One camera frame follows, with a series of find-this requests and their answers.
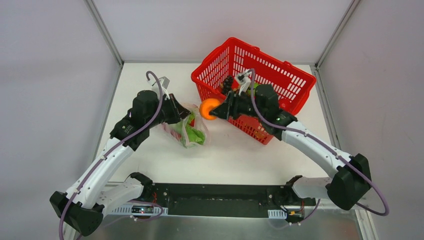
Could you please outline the orange fruit toy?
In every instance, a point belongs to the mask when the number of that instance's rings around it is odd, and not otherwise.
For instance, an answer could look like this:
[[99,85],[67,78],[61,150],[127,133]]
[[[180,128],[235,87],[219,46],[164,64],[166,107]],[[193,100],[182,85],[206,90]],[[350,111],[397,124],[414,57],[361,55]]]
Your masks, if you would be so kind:
[[199,106],[200,115],[206,120],[215,120],[217,117],[210,114],[212,110],[221,104],[219,99],[208,98],[202,101]]

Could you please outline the clear zip top bag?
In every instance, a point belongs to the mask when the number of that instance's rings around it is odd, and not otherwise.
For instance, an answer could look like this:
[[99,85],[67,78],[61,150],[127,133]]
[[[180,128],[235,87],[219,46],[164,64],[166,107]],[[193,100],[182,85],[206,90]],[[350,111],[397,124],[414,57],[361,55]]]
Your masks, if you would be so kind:
[[161,128],[186,149],[208,145],[211,141],[210,133],[199,107],[192,103],[184,103],[182,106],[190,111],[189,116],[175,124],[162,123]]

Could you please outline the napa cabbage toy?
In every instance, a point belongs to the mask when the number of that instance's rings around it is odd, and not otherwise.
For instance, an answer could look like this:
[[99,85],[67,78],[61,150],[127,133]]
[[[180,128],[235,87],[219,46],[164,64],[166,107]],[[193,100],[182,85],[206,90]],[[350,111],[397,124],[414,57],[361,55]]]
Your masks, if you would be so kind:
[[170,125],[172,135],[184,148],[203,146],[206,141],[205,133],[190,125],[192,121],[193,119],[187,117],[179,123]]

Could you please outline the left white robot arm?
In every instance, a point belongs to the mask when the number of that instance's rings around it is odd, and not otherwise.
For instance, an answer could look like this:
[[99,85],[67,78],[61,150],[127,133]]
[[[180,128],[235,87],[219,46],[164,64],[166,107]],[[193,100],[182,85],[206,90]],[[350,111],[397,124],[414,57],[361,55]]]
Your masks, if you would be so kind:
[[177,124],[191,114],[173,94],[159,97],[142,90],[132,107],[118,121],[103,150],[83,175],[65,192],[55,191],[49,201],[60,218],[81,236],[91,235],[104,217],[126,202],[152,198],[153,181],[139,172],[131,173],[124,183],[110,190],[104,187],[120,165],[150,136],[150,129],[166,123]]

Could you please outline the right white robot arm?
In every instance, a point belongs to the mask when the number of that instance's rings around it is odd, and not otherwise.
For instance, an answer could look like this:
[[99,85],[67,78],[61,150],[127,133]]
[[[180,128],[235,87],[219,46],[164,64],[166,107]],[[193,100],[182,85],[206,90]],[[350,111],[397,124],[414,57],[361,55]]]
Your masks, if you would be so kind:
[[288,204],[296,205],[305,198],[329,199],[337,207],[350,210],[370,190],[363,178],[371,177],[367,158],[359,153],[352,156],[316,137],[294,115],[280,108],[271,85],[257,86],[254,99],[245,92],[231,91],[224,102],[208,99],[202,104],[202,113],[207,117],[258,119],[267,133],[295,147],[326,172],[327,177],[297,175],[287,182],[283,196]]

